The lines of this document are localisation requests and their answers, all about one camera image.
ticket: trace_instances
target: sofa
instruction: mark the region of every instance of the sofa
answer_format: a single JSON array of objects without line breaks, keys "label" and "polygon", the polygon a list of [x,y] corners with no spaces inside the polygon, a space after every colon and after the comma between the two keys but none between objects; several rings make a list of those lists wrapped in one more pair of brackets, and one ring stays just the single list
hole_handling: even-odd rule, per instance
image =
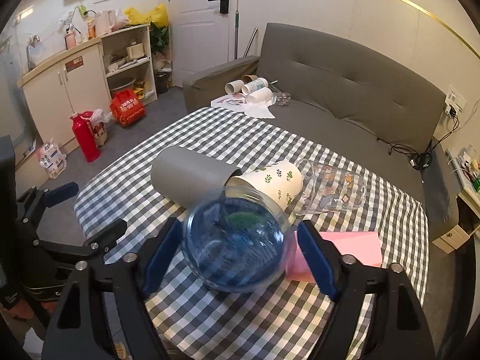
[{"label": "sofa", "polygon": [[286,24],[268,23],[260,57],[248,56],[189,76],[189,113],[225,94],[225,84],[256,74],[289,92],[287,106],[271,106],[281,127],[335,151],[419,201],[434,240],[458,223],[453,175],[439,144],[418,171],[390,144],[425,151],[443,111],[445,94],[392,59],[351,40]]}]

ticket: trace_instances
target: checkered tablecloth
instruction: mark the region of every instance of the checkered tablecloth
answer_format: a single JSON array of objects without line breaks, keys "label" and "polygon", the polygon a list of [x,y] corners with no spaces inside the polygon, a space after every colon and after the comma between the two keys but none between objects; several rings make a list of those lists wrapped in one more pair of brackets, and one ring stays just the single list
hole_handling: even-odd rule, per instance
[{"label": "checkered tablecloth", "polygon": [[[107,263],[140,249],[169,216],[185,217],[182,207],[150,183],[152,160],[171,145],[236,164],[243,171],[305,157],[362,175],[367,187],[362,208],[313,215],[311,220],[323,231],[376,231],[382,241],[383,266],[394,261],[402,264],[423,301],[428,234],[419,202],[320,144],[222,108],[200,109],[153,135],[81,192],[75,212],[87,237],[117,218],[128,223],[127,233],[106,256]],[[351,359],[359,356],[366,337],[371,304],[368,295],[350,348]],[[304,359],[332,309],[329,299],[310,283],[279,279],[265,291],[240,295],[211,290],[192,273],[180,251],[159,292],[145,305],[159,333],[196,360]]]}]

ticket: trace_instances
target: clear cup with cartoon print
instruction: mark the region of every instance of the clear cup with cartoon print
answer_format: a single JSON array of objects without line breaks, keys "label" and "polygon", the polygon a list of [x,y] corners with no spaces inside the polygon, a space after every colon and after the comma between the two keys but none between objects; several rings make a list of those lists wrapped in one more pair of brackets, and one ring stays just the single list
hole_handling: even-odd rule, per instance
[{"label": "clear cup with cartoon print", "polygon": [[292,207],[296,215],[352,211],[365,203],[363,176],[306,158],[295,165],[303,175],[302,191]]}]

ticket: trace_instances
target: sink faucet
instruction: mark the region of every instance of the sink faucet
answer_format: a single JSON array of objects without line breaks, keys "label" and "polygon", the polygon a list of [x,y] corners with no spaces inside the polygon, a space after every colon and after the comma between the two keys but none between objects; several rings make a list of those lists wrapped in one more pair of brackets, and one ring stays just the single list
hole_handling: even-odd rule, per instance
[{"label": "sink faucet", "polygon": [[35,47],[38,42],[40,42],[40,38],[38,37],[38,35],[34,35],[28,40],[28,44],[27,44],[28,71],[32,71],[33,69],[35,69],[35,64],[32,61],[30,61],[29,48],[30,48],[30,46]]}]

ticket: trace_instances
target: yellow plastic bag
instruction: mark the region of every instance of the yellow plastic bag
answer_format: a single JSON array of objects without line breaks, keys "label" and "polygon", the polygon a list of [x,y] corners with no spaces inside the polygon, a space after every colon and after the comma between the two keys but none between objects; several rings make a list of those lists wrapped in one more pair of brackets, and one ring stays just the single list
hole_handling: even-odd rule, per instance
[{"label": "yellow plastic bag", "polygon": [[169,26],[169,15],[167,14],[167,7],[165,7],[165,4],[157,5],[147,13],[140,13],[135,8],[128,8],[125,11],[125,14],[133,25],[147,24],[152,21],[157,27]]}]

